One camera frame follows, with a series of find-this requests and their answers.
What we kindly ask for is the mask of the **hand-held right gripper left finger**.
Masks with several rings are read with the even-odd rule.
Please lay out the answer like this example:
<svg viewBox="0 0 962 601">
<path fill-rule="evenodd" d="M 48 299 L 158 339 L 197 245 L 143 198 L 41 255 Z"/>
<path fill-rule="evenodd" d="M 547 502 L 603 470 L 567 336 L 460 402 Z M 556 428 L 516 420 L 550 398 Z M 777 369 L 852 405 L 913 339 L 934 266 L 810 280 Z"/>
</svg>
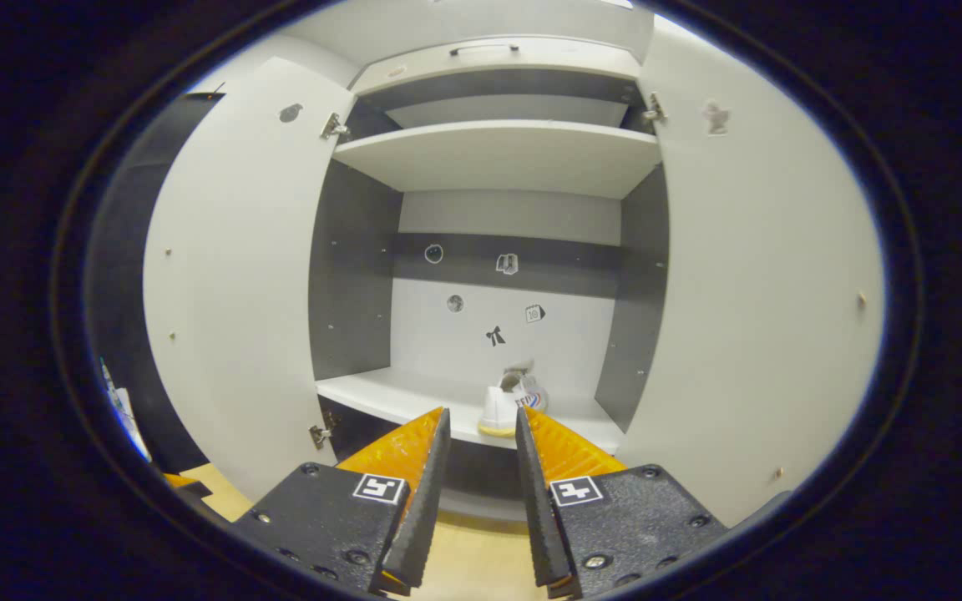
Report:
<svg viewBox="0 0 962 601">
<path fill-rule="evenodd" d="M 362 593 L 423 584 L 451 441 L 436 407 L 335 467 L 306 462 L 230 532 L 297 572 Z"/>
</svg>

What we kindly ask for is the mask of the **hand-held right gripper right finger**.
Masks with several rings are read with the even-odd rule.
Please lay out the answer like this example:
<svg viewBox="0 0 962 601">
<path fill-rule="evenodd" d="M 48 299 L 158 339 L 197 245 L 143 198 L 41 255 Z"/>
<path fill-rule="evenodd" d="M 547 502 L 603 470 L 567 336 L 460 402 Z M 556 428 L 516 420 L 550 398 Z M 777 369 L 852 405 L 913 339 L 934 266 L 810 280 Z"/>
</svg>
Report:
<svg viewBox="0 0 962 601">
<path fill-rule="evenodd" d="M 516 415 L 534 577 L 549 598 L 593 598 L 664 577 L 728 532 L 656 464 L 627 467 L 554 418 Z"/>
</svg>

